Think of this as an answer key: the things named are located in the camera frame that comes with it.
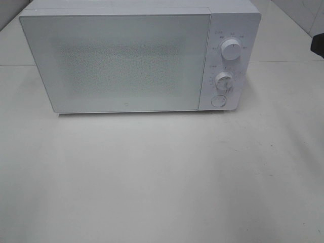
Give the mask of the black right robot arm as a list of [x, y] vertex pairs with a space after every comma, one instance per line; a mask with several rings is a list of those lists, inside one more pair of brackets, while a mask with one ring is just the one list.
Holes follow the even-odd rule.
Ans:
[[324, 58], [324, 33], [317, 34], [312, 38], [310, 50]]

